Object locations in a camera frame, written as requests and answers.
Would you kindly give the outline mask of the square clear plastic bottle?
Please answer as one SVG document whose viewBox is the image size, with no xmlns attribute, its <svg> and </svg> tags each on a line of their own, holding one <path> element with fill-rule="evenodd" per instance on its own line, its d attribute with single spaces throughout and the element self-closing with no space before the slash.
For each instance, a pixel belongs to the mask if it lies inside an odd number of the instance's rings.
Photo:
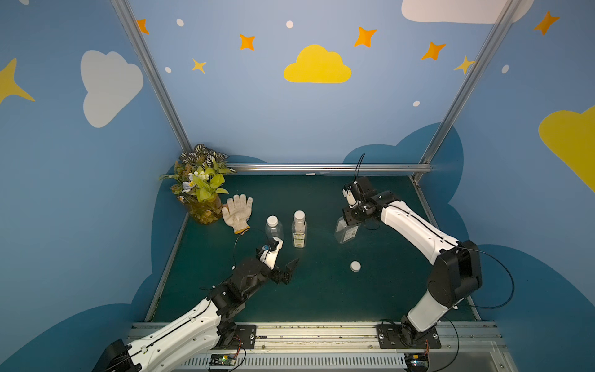
<svg viewBox="0 0 595 372">
<path fill-rule="evenodd" d="M 339 244 L 353 240 L 358 232 L 359 224 L 348 225 L 344 218 L 339 218 L 336 224 L 335 237 Z"/>
</svg>

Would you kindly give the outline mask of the tall clear labelled bottle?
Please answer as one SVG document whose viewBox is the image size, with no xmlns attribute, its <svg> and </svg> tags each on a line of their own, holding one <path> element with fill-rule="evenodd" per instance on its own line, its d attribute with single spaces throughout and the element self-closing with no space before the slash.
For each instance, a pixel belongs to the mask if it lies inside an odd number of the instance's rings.
<svg viewBox="0 0 595 372">
<path fill-rule="evenodd" d="M 293 220 L 291 225 L 293 246 L 298 249 L 305 248 L 308 225 L 306 220 L 299 223 Z"/>
</svg>

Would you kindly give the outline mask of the round clear plastic bottle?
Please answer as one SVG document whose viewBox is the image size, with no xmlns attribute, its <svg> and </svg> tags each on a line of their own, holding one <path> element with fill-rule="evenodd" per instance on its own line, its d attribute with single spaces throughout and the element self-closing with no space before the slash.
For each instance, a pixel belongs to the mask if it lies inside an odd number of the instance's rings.
<svg viewBox="0 0 595 372">
<path fill-rule="evenodd" d="M 281 240 L 284 240 L 284 229 L 283 229 L 283 226 L 282 226 L 280 220 L 279 220 L 278 225 L 275 227 L 269 227 L 266 224 L 265 233 L 267 235 L 267 238 L 270 240 L 272 240 L 273 238 L 279 238 Z"/>
</svg>

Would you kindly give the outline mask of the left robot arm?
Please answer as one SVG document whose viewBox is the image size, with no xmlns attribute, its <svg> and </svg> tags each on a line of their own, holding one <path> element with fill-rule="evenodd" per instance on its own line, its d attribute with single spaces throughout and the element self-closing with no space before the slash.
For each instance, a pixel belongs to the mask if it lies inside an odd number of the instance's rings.
<svg viewBox="0 0 595 372">
<path fill-rule="evenodd" d="M 198 305 L 165 327 L 131 343 L 108 345 L 94 371 L 172 371 L 196 353 L 232 342 L 233 319 L 267 282 L 289 283 L 299 260 L 285 269 L 269 267 L 255 257 L 241 263 L 230 277 L 212 288 Z"/>
</svg>

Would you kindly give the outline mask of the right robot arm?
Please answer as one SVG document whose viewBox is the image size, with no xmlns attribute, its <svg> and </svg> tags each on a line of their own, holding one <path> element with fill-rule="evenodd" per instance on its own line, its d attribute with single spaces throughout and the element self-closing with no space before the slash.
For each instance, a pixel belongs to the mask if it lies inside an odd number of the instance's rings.
<svg viewBox="0 0 595 372">
<path fill-rule="evenodd" d="M 347 225 L 377 220 L 406 238 L 432 265 L 426 292 L 401 319 L 401 339 L 413 345 L 425 337 L 454 306 L 483 286 L 480 253 L 435 228 L 390 191 L 378 192 L 367 177 L 342 189 L 348 206 L 342 210 Z"/>
</svg>

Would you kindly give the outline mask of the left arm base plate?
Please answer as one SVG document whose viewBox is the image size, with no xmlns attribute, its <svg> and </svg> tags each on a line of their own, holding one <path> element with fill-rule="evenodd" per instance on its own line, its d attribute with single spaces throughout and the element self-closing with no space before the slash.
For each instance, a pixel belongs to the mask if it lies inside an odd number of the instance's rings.
<svg viewBox="0 0 595 372">
<path fill-rule="evenodd" d="M 257 338 L 257 326 L 254 324 L 226 323 L 218 327 L 219 341 L 216 349 L 232 350 L 239 346 L 253 350 Z"/>
</svg>

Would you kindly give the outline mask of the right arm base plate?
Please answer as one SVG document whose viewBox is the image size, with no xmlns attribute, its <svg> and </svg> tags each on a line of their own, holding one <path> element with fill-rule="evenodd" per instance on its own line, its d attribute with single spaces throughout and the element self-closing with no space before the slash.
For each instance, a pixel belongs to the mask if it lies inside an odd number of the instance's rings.
<svg viewBox="0 0 595 372">
<path fill-rule="evenodd" d="M 380 348 L 396 349 L 440 349 L 442 347 L 435 327 L 424 332 L 401 324 L 381 323 L 376 325 Z"/>
</svg>

